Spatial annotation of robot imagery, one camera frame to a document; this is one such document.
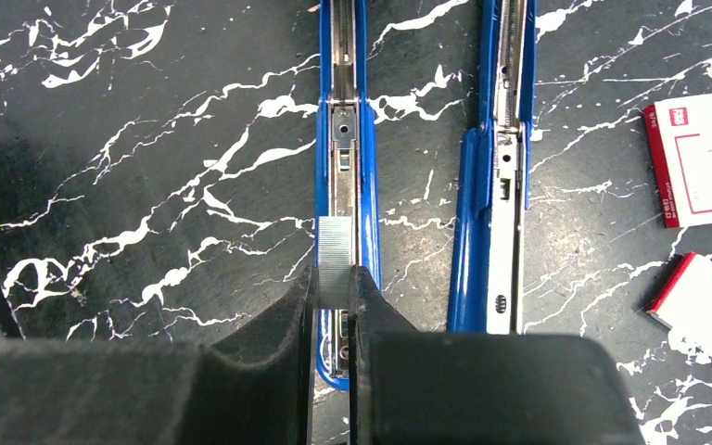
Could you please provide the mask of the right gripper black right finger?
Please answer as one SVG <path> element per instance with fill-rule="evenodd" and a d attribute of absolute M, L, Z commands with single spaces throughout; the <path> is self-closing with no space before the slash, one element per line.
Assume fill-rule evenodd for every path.
<path fill-rule="evenodd" d="M 614 360 L 570 335 L 423 332 L 349 277 L 353 444 L 640 444 Z"/>

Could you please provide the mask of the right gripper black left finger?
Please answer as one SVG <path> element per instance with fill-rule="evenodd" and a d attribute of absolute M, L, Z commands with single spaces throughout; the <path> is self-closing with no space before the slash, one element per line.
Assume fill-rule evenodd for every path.
<path fill-rule="evenodd" d="M 0 340 L 0 444 L 307 444 L 315 270 L 212 344 Z"/>

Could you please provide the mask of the blue stapler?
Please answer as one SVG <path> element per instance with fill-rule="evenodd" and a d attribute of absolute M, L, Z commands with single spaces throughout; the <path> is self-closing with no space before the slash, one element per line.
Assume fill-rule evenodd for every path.
<path fill-rule="evenodd" d="M 375 114 L 368 101 L 364 1 L 323 1 L 319 15 L 320 100 L 315 148 L 315 256 L 322 216 L 353 218 L 355 263 L 381 281 Z M 320 307 L 316 367 L 330 387 L 348 390 L 348 307 Z"/>
<path fill-rule="evenodd" d="M 522 330 L 536 17 L 534 0 L 482 5 L 478 122 L 461 146 L 450 332 Z"/>

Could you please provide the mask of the small white staple strip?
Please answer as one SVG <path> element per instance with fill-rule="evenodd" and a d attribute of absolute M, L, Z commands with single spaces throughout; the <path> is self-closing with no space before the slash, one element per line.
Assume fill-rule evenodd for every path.
<path fill-rule="evenodd" d="M 322 216 L 317 236 L 318 297 L 322 309 L 348 307 L 350 269 L 355 263 L 353 218 Z"/>

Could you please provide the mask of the staple box tray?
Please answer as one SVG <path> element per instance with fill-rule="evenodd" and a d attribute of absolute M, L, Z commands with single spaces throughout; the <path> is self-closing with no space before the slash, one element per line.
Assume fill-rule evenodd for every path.
<path fill-rule="evenodd" d="M 683 255 L 646 312 L 712 359 L 712 261 Z"/>

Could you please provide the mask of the red white staple box sleeve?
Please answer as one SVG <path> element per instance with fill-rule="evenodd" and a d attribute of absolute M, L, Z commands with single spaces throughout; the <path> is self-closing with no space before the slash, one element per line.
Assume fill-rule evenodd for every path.
<path fill-rule="evenodd" d="M 712 224 L 712 94 L 654 102 L 643 109 L 664 224 Z"/>

